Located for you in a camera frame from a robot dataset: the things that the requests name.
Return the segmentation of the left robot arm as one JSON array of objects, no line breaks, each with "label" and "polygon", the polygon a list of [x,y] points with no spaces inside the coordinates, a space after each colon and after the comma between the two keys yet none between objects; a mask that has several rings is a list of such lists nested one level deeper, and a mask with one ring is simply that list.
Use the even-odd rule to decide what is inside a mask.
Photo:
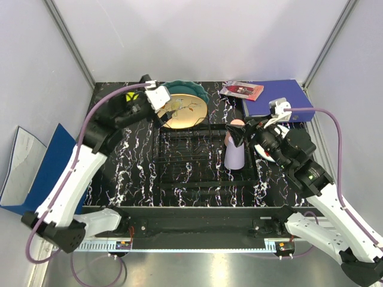
[{"label": "left robot arm", "polygon": [[84,239],[112,232],[117,237],[129,232],[129,214],[119,207],[105,206],[96,212],[77,215],[77,206],[95,173],[122,140],[123,129],[141,120],[159,126],[171,112],[159,115],[171,100],[168,89],[144,75],[139,83],[122,87],[100,98],[87,114],[68,164],[47,198],[35,211],[27,211],[22,223],[35,234],[67,254]]}]

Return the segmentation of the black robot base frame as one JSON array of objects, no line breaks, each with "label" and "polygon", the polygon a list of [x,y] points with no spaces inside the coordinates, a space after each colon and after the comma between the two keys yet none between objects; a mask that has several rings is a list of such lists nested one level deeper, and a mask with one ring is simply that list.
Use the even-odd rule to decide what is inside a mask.
[{"label": "black robot base frame", "polygon": [[123,207],[133,250],[255,249],[266,238],[290,238],[273,222],[281,207]]}]

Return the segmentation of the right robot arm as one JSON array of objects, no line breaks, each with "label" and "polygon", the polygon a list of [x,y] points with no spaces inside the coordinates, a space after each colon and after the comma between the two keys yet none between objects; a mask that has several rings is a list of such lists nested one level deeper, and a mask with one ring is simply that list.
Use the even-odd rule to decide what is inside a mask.
[{"label": "right robot arm", "polygon": [[283,206],[272,217],[273,233],[306,240],[333,258],[342,271],[359,286],[372,286],[382,280],[382,249],[377,233],[338,194],[338,187],[324,167],[315,162],[316,149],[303,129],[285,135],[267,120],[251,120],[245,125],[227,124],[235,146],[244,141],[260,145],[282,169],[292,190],[320,211],[335,228],[330,231],[312,223],[297,210]]}]

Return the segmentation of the watermelon pattern white plate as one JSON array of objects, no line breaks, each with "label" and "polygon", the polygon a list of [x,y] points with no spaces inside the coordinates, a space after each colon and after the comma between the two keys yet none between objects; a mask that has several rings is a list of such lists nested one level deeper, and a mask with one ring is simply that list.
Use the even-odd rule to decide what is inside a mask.
[{"label": "watermelon pattern white plate", "polygon": [[263,159],[275,162],[271,152],[275,152],[279,148],[282,140],[285,138],[290,129],[286,126],[278,124],[276,126],[269,126],[262,131],[261,141],[259,144],[255,145],[255,150],[259,156]]}]

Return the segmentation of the yellow bowl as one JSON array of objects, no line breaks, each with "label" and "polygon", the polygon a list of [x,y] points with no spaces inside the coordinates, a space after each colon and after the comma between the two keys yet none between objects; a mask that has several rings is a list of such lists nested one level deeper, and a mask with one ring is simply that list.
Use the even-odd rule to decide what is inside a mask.
[{"label": "yellow bowl", "polygon": [[125,95],[126,102],[131,102],[131,101],[137,100],[138,96],[139,96],[138,93],[128,92]]}]

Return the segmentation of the teal scalloped plate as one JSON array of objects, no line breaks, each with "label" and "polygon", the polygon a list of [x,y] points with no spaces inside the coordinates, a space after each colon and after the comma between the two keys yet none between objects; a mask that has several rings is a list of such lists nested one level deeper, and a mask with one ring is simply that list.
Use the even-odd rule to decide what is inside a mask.
[{"label": "teal scalloped plate", "polygon": [[193,81],[175,80],[162,84],[170,94],[189,94],[202,99],[206,104],[209,103],[209,96],[205,89]]}]

